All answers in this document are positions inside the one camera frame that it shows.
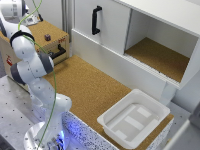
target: white robotic arm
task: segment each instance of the white robotic arm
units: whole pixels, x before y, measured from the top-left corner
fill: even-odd
[[[13,79],[20,84],[27,84],[32,102],[46,108],[45,125],[35,137],[36,141],[40,141],[50,119],[55,98],[54,88],[42,76],[53,71],[54,63],[49,55],[38,54],[34,43],[23,36],[25,34],[34,40],[31,31],[26,26],[20,26],[21,31],[19,33],[17,24],[9,23],[4,19],[4,16],[23,16],[26,12],[25,7],[24,0],[0,0],[0,27],[3,35],[10,39],[16,56],[22,59],[11,67]],[[69,111],[71,106],[72,102],[69,97],[56,94],[53,115],[41,146],[47,147],[47,143],[55,139],[62,131],[61,114]]]

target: cabinet door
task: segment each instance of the cabinet door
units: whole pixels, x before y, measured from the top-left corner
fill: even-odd
[[[92,14],[97,6],[97,28],[100,33],[92,35]],[[95,42],[124,54],[130,8],[112,0],[75,0],[75,29]]]

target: black handle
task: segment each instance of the black handle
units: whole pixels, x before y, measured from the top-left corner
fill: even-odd
[[[93,14],[92,14],[92,34],[98,34],[100,32],[99,29],[97,29],[97,12],[101,11],[102,7],[97,6],[97,8],[95,8],[93,10]]]
[[[66,53],[66,50],[63,47],[61,47],[60,44],[58,45],[58,49],[59,49],[59,52],[57,52],[57,53],[51,53],[51,52],[49,53],[50,57],[52,59],[55,59],[55,58],[59,57],[60,55]]]

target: cork surface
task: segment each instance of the cork surface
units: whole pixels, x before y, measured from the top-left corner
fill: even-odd
[[[185,57],[149,38],[145,38],[125,53],[151,66],[168,77],[181,82],[189,63]]]
[[[97,118],[131,92],[131,89],[78,56],[73,56],[58,64],[55,67],[55,73],[57,92],[72,99],[73,104],[70,111],[120,150],[123,150],[104,133],[102,126],[97,122]],[[54,85],[52,73],[45,78]],[[166,117],[136,150],[147,148],[172,119],[172,115]]]
[[[58,39],[63,38],[64,36],[69,36],[66,32],[60,30],[56,26],[50,24],[47,21],[39,22],[36,25],[28,26],[33,37],[35,38],[36,43],[44,47],[52,42],[57,41]],[[51,35],[51,41],[46,41],[44,35]],[[0,37],[9,42],[10,40],[7,37],[4,37],[2,32],[0,32]]]

